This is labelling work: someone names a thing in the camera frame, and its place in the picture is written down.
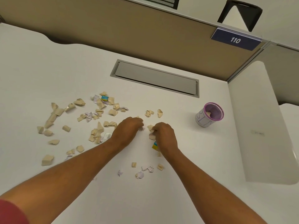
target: purple mesh pen holder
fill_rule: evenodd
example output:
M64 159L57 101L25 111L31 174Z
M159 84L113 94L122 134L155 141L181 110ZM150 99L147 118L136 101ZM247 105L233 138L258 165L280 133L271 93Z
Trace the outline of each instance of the purple mesh pen holder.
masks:
M196 114L195 121L201 127L208 127L214 122L222 120L223 117L223 109L218 104L209 102Z

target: purple rim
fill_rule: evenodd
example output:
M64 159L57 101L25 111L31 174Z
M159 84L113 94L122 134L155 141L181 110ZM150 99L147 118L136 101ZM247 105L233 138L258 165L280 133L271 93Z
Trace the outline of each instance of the purple rim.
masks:
M221 119L212 119L211 117L209 117L209 116L207 115L206 111L205 111L205 107L207 106L207 104L215 104L215 105L217 105L217 106L221 109L221 111L222 111L222 113L223 113L222 118L221 118ZM220 120L222 120L223 117L224 117L224 111L223 111L223 109L220 107L219 104L214 103L214 102L208 102L208 103L206 103L206 104L204 105L204 113L205 113L205 116L206 116L208 119L211 119L211 120L213 120L213 121L220 121Z

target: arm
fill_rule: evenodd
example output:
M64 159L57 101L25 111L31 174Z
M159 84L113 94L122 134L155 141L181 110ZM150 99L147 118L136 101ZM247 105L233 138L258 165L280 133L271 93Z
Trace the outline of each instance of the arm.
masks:
M30 224L50 224L88 186L96 174L135 137L142 119L129 117L111 138L17 185L0 196L18 206Z
M158 123L152 129L158 148L181 179L206 224L266 224L243 201L182 154L169 124Z

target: sleeve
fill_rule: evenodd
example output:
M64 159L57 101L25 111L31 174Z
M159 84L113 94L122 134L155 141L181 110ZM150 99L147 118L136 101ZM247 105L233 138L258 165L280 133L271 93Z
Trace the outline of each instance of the sleeve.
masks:
M16 205L0 200L0 224L29 224L29 221Z

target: hand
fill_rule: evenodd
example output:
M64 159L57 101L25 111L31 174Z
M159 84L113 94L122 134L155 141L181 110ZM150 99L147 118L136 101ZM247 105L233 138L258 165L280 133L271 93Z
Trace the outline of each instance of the hand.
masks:
M122 150L131 143L138 129L143 126L144 124L141 118L128 117L115 128L109 140L115 142Z
M163 122L157 123L152 130L155 130L154 135L156 136L157 146L164 157L167 158L173 152L178 151L176 135L169 124Z

